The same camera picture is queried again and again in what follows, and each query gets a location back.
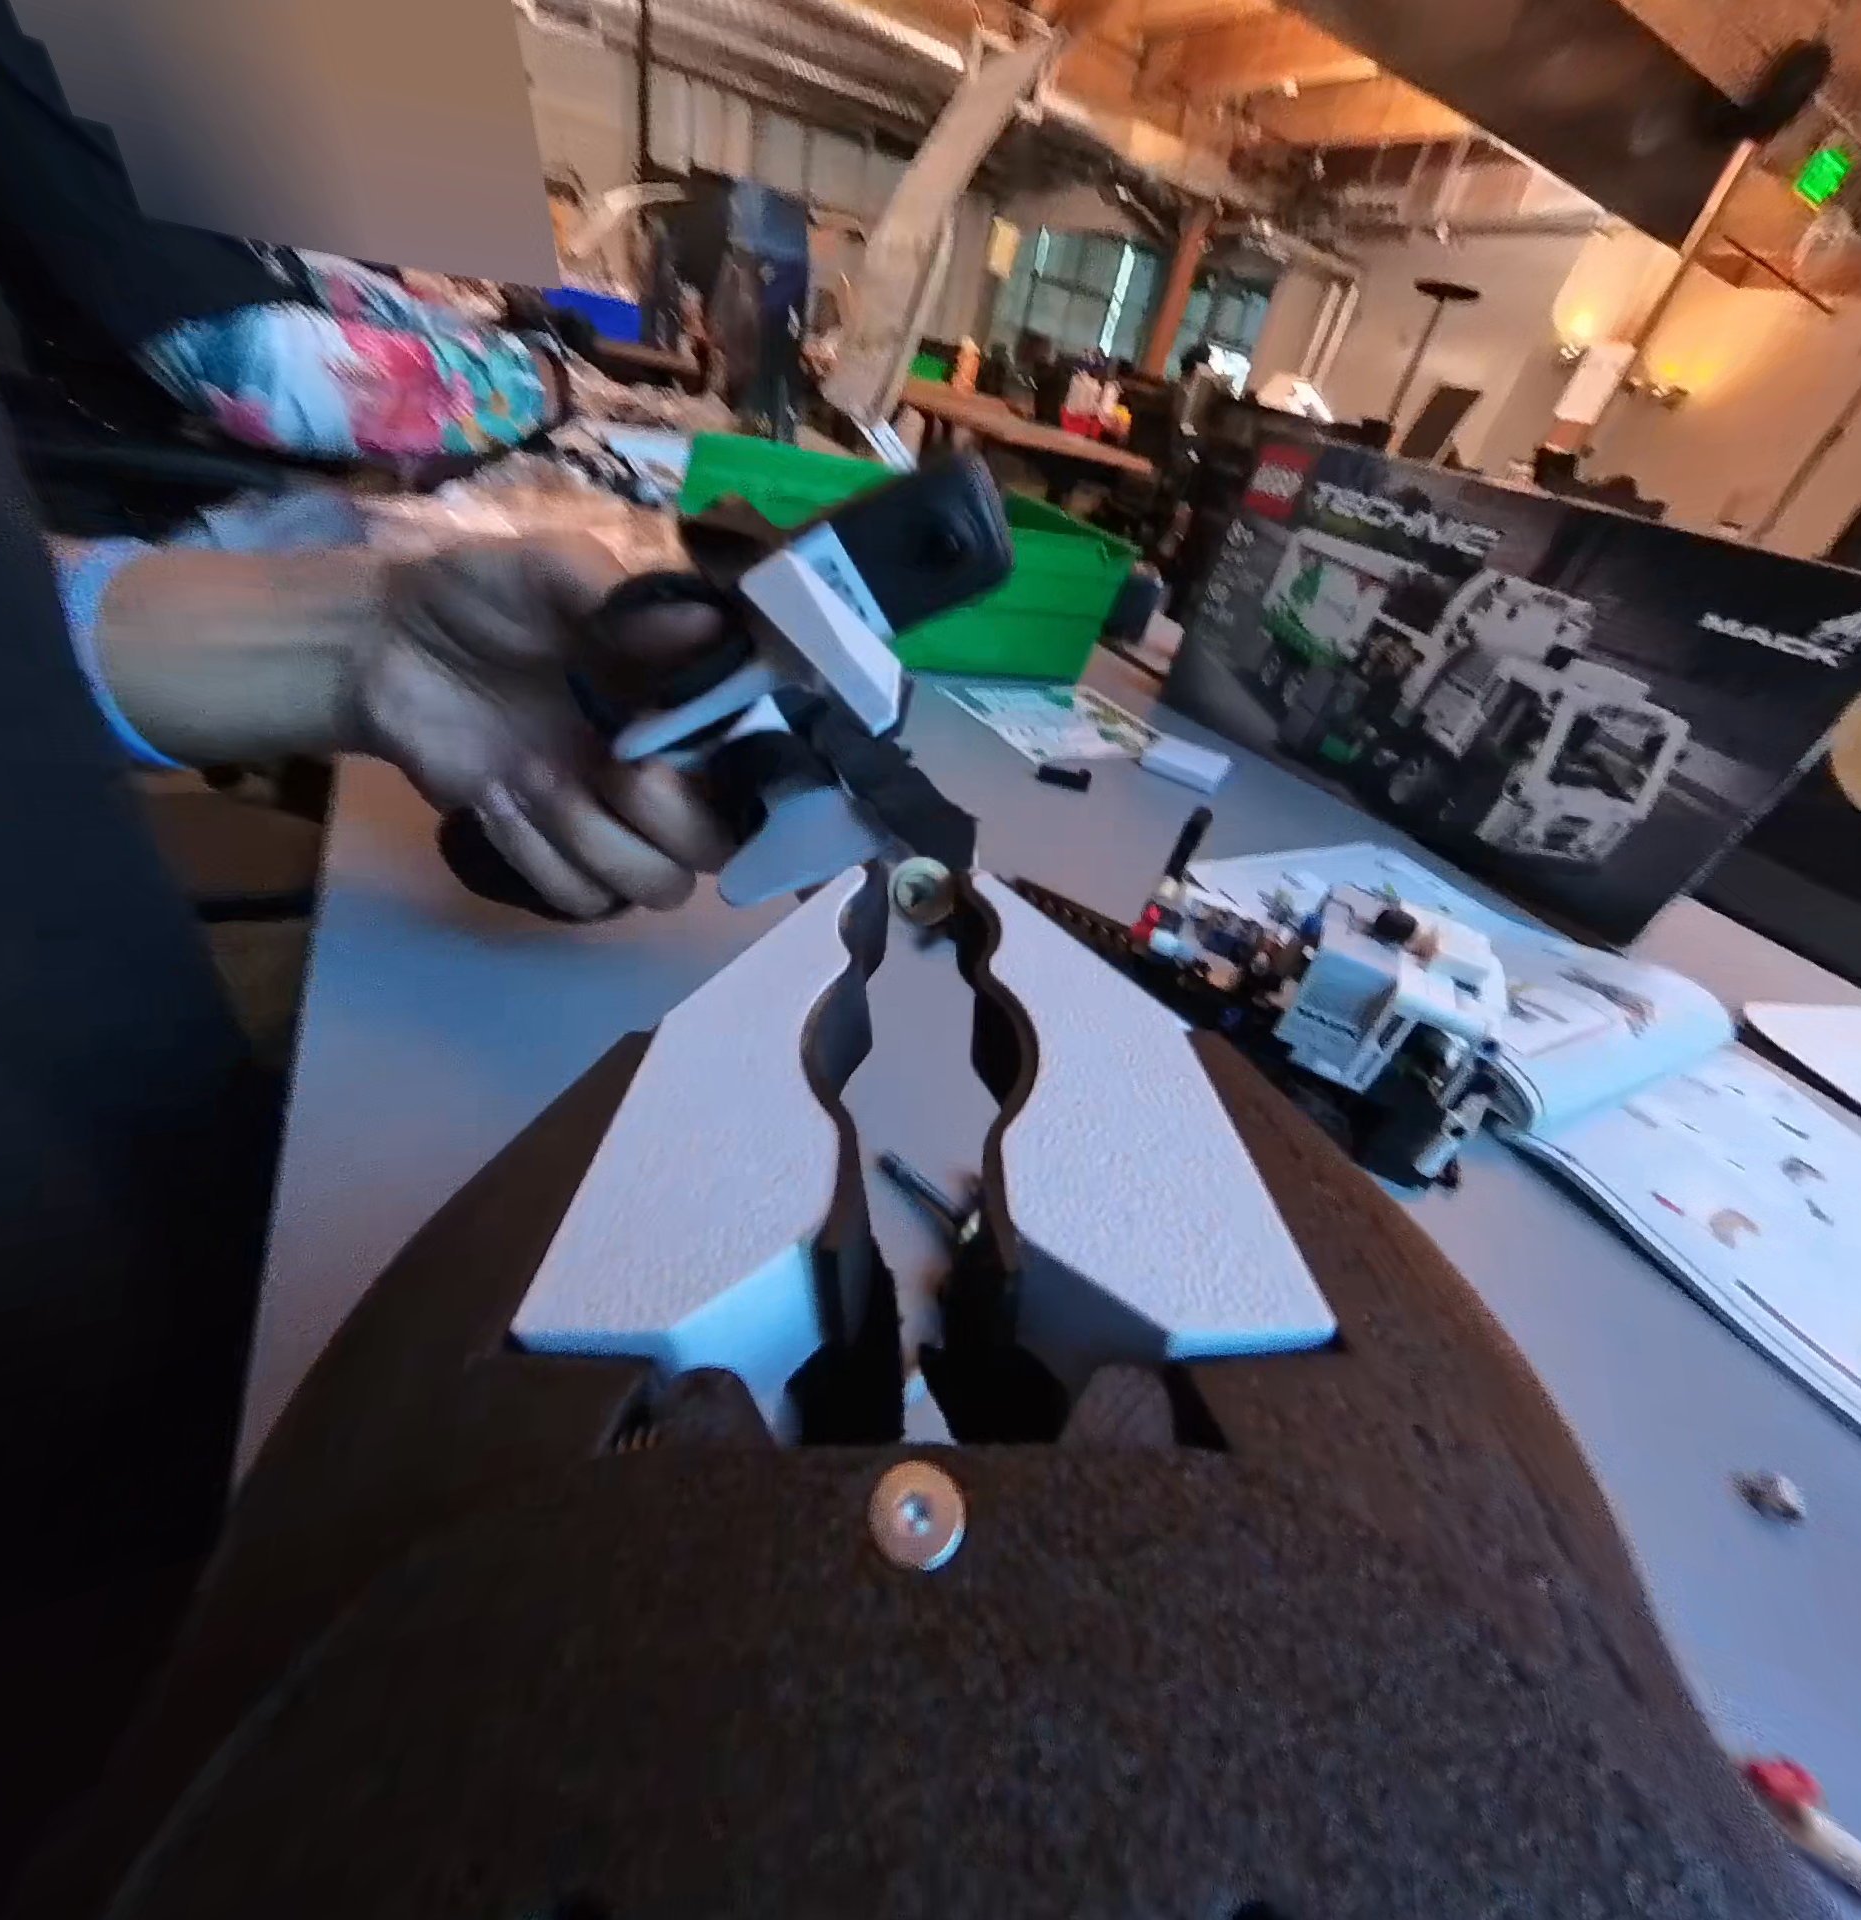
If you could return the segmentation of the person's left hand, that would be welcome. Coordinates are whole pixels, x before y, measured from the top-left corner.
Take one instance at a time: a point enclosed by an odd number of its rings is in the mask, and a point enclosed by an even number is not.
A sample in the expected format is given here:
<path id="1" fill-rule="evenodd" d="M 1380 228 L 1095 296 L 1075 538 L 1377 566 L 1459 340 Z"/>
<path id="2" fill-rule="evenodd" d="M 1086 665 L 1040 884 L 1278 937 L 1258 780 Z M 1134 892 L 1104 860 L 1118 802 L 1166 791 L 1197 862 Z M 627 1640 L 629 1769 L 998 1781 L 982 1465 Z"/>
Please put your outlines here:
<path id="1" fill-rule="evenodd" d="M 614 733 L 728 645 L 703 592 L 629 576 L 589 533 L 392 559 L 353 681 L 353 749 L 451 821 L 459 877 L 560 921 L 672 909 L 733 851 L 706 785 Z"/>

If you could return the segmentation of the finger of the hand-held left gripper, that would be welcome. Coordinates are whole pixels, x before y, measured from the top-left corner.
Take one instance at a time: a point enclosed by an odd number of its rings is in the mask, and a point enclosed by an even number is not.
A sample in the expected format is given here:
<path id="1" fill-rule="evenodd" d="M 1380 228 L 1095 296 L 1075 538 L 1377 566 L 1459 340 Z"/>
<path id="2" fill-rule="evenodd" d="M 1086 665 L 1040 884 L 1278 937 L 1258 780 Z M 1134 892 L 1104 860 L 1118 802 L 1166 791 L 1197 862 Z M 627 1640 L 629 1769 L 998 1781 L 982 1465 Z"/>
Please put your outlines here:
<path id="1" fill-rule="evenodd" d="M 886 853 L 886 828 L 842 787 L 788 787 L 768 795 L 758 824 L 715 877 L 729 906 L 822 887 Z"/>
<path id="2" fill-rule="evenodd" d="M 860 834 L 864 856 L 896 848 L 969 870 L 980 824 L 919 764 L 903 733 L 916 680 L 894 645 L 868 566 L 835 524 L 807 524 L 745 573 L 745 601 L 790 662 L 775 702 Z"/>

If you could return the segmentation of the person's left forearm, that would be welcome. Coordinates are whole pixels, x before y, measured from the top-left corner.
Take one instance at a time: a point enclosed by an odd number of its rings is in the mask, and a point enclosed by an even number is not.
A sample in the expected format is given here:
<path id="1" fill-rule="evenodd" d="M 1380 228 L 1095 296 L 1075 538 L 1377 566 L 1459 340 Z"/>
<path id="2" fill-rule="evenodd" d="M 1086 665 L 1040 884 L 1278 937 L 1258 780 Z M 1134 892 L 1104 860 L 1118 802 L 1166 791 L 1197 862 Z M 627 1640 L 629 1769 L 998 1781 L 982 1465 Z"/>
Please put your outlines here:
<path id="1" fill-rule="evenodd" d="M 104 598 L 101 649 L 159 751 L 200 771 L 369 746 L 360 680 L 385 608 L 371 551 L 150 547 Z"/>

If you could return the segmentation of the printed paper leaflet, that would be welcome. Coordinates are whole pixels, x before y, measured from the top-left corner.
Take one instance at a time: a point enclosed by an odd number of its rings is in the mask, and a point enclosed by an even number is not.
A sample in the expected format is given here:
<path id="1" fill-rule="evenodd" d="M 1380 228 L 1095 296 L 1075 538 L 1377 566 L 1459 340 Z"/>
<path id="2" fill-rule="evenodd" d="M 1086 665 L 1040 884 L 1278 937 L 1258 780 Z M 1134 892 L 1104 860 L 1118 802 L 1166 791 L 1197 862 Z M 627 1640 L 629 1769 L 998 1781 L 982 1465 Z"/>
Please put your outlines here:
<path id="1" fill-rule="evenodd" d="M 969 719 L 1032 764 L 1140 759 L 1161 737 L 1138 712 L 1088 685 L 940 685 Z"/>

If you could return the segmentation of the red tan blue lego axle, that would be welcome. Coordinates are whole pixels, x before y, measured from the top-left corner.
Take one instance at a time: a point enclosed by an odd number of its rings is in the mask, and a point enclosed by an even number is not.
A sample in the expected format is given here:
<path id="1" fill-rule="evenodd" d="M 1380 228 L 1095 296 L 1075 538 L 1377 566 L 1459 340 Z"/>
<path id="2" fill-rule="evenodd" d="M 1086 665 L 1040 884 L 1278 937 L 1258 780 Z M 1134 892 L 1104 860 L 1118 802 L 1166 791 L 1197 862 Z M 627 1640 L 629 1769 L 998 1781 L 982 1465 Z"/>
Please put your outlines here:
<path id="1" fill-rule="evenodd" d="M 1861 1902 L 1861 1838 L 1833 1819 L 1818 1774 L 1787 1755 L 1746 1759 L 1740 1773 L 1782 1834 Z"/>

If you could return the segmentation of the dark lego set box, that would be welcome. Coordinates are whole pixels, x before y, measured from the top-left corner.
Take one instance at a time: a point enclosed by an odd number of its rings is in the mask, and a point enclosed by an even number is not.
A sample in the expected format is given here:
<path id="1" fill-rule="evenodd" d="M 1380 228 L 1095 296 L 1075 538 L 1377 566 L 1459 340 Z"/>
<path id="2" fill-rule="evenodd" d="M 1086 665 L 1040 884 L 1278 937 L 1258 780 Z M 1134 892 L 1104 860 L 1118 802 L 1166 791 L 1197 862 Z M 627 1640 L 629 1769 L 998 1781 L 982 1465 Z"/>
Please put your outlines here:
<path id="1" fill-rule="evenodd" d="M 1861 695 L 1861 570 L 1259 420 L 1208 465 L 1166 698 L 1610 946 Z"/>

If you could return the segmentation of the person's black clothing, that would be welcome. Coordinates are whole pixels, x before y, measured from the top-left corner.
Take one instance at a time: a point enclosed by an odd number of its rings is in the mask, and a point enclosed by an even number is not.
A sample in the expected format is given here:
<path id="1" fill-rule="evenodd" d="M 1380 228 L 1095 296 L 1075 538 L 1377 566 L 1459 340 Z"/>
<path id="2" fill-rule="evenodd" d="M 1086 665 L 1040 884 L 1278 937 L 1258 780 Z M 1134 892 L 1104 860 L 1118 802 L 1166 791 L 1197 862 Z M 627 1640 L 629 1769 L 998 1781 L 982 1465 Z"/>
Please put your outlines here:
<path id="1" fill-rule="evenodd" d="M 150 222 L 0 3 L 0 1913 L 90 1797 L 220 1526 L 272 1077 L 96 709 L 14 387 L 263 300 Z"/>

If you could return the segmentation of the floral printed cloth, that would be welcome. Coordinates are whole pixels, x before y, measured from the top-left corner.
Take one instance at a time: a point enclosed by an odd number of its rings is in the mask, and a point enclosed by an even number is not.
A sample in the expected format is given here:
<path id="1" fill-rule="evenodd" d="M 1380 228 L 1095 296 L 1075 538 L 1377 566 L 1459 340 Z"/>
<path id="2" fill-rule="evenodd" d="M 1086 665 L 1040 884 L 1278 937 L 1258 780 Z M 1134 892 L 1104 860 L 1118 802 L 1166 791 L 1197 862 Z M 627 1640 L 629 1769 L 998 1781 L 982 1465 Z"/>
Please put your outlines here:
<path id="1" fill-rule="evenodd" d="M 134 355 L 186 414 L 306 463 L 487 459 L 575 415 L 567 351 L 353 258 L 249 247 L 269 294 L 182 318 Z"/>

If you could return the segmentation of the blue wristband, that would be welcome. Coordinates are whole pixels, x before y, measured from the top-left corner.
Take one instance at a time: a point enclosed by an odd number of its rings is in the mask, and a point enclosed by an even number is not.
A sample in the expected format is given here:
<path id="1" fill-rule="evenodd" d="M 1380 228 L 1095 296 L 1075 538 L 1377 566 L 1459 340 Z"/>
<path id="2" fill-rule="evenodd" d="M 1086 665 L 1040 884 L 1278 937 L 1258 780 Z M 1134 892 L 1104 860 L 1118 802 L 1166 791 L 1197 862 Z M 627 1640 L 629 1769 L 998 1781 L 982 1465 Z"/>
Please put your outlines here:
<path id="1" fill-rule="evenodd" d="M 107 665 L 104 665 L 104 649 L 101 649 L 101 615 L 104 615 L 104 598 L 120 570 L 154 551 L 147 540 L 136 538 L 97 538 L 97 540 L 54 540 L 50 544 L 50 558 L 54 558 L 54 579 L 59 588 L 59 601 L 62 601 L 62 617 L 69 634 L 69 645 L 76 654 L 76 665 L 96 698 L 96 709 L 104 720 L 104 728 L 120 749 L 120 753 L 134 763 L 143 771 L 188 771 L 186 763 L 176 759 L 172 753 L 159 751 L 147 734 L 143 734 L 126 709 L 120 708 L 120 698 L 115 695 L 115 688 L 109 681 Z"/>

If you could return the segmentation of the green plastic bin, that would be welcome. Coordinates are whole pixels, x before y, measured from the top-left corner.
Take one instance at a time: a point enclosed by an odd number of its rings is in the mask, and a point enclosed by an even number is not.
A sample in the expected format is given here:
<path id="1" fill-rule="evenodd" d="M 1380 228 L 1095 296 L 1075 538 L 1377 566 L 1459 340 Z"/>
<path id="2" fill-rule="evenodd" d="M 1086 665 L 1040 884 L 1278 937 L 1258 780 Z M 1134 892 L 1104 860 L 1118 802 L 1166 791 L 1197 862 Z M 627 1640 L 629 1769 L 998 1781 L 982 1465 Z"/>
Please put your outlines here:
<path id="1" fill-rule="evenodd" d="M 892 477 L 868 457 L 810 451 L 738 432 L 697 432 L 678 488 L 681 515 L 729 495 L 794 529 Z M 1062 508 L 1007 494 L 1015 567 L 969 608 L 898 638 L 908 669 L 950 676 L 1075 685 L 1088 669 L 1138 549 Z"/>

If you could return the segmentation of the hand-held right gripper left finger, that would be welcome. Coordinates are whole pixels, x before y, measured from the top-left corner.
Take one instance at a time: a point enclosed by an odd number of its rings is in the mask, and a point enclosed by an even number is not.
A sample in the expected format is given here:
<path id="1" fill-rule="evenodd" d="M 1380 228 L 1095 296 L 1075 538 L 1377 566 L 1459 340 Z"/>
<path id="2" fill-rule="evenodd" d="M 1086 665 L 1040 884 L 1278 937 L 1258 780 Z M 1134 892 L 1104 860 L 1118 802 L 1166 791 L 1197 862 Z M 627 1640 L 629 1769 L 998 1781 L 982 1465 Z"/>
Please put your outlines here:
<path id="1" fill-rule="evenodd" d="M 883 867 L 849 867 L 659 1020 L 513 1346 L 733 1372 L 788 1443 L 903 1436 L 896 1283 L 844 1103 L 887 928 Z"/>

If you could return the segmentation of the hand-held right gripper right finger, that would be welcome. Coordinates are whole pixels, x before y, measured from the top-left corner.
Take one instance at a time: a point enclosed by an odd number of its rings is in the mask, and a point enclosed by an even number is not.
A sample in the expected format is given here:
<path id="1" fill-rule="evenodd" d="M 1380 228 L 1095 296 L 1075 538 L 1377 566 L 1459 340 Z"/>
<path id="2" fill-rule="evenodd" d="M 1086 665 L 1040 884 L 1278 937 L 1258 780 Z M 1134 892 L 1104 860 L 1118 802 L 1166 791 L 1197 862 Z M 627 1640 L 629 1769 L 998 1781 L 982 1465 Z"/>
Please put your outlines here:
<path id="1" fill-rule="evenodd" d="M 996 1102 L 923 1346 L 961 1443 L 1048 1443 L 1106 1367 L 1324 1350 L 1337 1318 L 1190 1027 L 1011 882 L 958 880 L 971 1071 Z"/>

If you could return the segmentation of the white tray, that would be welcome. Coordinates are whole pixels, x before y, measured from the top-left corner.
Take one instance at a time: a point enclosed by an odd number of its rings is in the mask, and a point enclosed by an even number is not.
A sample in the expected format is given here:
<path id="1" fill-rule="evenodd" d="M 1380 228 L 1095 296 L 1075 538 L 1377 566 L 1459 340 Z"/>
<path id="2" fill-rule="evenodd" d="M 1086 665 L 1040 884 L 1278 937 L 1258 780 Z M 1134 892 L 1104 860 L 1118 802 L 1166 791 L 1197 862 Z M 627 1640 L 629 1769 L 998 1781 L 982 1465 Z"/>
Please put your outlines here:
<path id="1" fill-rule="evenodd" d="M 1742 1024 L 1861 1115 L 1861 1004 L 1753 998 Z"/>

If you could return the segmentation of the open instruction booklet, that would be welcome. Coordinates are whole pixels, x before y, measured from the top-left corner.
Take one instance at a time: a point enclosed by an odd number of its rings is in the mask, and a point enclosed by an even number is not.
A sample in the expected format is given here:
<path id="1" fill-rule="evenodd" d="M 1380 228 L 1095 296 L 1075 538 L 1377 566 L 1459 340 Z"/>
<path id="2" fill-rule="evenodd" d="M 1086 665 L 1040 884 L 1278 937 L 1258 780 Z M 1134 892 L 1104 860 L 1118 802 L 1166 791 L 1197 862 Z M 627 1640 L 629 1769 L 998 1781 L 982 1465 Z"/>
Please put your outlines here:
<path id="1" fill-rule="evenodd" d="M 1563 1174 L 1696 1297 L 1861 1432 L 1861 1131 L 1733 1043 L 1679 970 L 1581 946 L 1405 851 L 1201 856 L 1251 913 L 1363 887 L 1470 924 L 1510 985 L 1495 1129 Z"/>

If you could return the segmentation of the white lego truck model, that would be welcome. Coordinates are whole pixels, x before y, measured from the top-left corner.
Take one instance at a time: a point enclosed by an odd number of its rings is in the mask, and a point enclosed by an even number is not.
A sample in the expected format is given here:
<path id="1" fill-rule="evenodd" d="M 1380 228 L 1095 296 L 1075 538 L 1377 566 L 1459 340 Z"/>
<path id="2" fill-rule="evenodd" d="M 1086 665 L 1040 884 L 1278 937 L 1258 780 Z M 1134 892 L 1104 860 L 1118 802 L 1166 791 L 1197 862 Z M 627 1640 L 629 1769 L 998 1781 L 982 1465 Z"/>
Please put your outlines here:
<path id="1" fill-rule="evenodd" d="M 1510 975 L 1491 937 L 1381 884 L 1287 870 L 1238 905 L 1197 870 L 1197 806 L 1123 924 L 1034 880 L 1014 891 L 1190 1029 L 1224 1038 L 1374 1175 L 1457 1188 L 1493 1110 Z"/>

